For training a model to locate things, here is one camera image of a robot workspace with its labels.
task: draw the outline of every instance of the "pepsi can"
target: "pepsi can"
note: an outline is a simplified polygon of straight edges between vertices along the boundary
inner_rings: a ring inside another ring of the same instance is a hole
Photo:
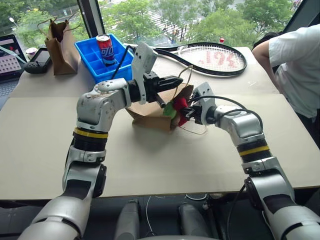
[[[110,36],[107,34],[100,34],[96,36],[96,41],[98,43],[104,65],[110,66],[115,64],[114,48],[112,47]]]

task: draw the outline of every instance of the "beige tabletop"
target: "beige tabletop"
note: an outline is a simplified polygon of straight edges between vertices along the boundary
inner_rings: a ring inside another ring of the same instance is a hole
[[[319,186],[320,151],[250,50],[239,50],[248,60],[243,74],[219,78],[195,73],[191,83],[207,81],[216,94],[256,111],[263,119],[270,149],[293,187]],[[183,68],[159,57],[153,70],[167,76],[178,75]],[[0,199],[51,199],[62,193],[76,103],[93,85],[82,63],[77,75],[55,77],[52,69],[44,75],[23,73],[0,111]],[[239,190],[246,175],[229,135],[215,126],[205,129],[189,122],[185,127],[206,133],[178,128],[169,134],[141,128],[132,125],[125,110],[119,111],[106,145],[107,180],[102,196]]]
[[[270,81],[267,73],[258,64],[255,57],[247,47],[238,47],[247,60],[247,68],[241,75],[235,77],[218,77],[194,72],[191,84],[197,86],[208,82],[216,95],[219,94],[278,94],[278,90]],[[153,71],[159,77],[169,75],[178,76],[185,68],[175,61],[165,57],[158,57]],[[182,74],[187,82],[189,71]],[[19,84],[11,93],[11,98],[21,97],[79,97],[94,86],[94,80],[88,69],[79,62],[76,75],[54,76],[51,67],[46,74],[22,74]]]

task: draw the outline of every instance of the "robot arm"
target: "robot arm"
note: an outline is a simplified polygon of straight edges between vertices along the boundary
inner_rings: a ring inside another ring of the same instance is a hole
[[[158,77],[151,71],[157,54],[145,43],[135,50],[132,81],[124,78],[98,83],[77,102],[77,122],[62,179],[63,194],[49,201],[20,240],[75,240],[84,235],[92,198],[102,194],[107,168],[106,143],[117,111],[133,102],[157,101],[158,93],[176,88],[183,79]]]
[[[216,106],[208,83],[193,91],[199,101],[181,111],[202,125],[215,124],[227,131],[242,158],[244,181],[251,204],[263,210],[277,240],[319,239],[320,217],[295,203],[294,190],[276,157],[272,156],[259,118],[237,106]]]

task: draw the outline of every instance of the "red small object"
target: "red small object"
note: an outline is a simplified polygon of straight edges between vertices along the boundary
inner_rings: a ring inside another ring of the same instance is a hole
[[[100,34],[96,36],[95,39],[98,43],[104,65],[108,67],[115,64],[115,53],[110,36],[107,34]]]
[[[173,108],[179,113],[181,109],[187,108],[188,104],[187,104],[187,100],[184,97],[180,97],[180,98],[176,98],[173,102]],[[178,123],[178,126],[182,126],[183,124],[185,124],[186,122],[188,122],[188,119],[183,116],[180,115],[180,121]]]

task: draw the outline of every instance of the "laptop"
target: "laptop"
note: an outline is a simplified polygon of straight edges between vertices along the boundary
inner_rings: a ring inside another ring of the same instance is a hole
[[[13,34],[0,36],[0,109],[15,89],[27,60]]]

